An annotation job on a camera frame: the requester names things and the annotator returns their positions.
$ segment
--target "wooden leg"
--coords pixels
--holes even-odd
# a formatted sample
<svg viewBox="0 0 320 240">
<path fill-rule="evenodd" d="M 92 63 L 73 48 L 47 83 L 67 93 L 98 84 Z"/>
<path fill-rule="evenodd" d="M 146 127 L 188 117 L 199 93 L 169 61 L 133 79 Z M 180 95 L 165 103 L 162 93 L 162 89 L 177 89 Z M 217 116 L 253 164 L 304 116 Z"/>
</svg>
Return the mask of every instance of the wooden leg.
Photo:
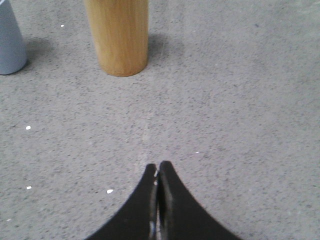
<svg viewBox="0 0 320 240">
<path fill-rule="evenodd" d="M 84 0 L 101 68 L 127 77 L 148 62 L 148 0 Z"/>
</svg>

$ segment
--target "wooden post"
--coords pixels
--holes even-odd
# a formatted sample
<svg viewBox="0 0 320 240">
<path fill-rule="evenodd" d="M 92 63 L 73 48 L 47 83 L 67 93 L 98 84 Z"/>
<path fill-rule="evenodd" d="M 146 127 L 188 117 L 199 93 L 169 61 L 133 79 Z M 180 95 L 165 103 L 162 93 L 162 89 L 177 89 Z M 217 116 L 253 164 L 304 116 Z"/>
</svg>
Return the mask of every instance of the wooden post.
<svg viewBox="0 0 320 240">
<path fill-rule="evenodd" d="M 108 74 L 127 77 L 148 62 L 148 0 L 84 0 L 95 51 Z"/>
</svg>

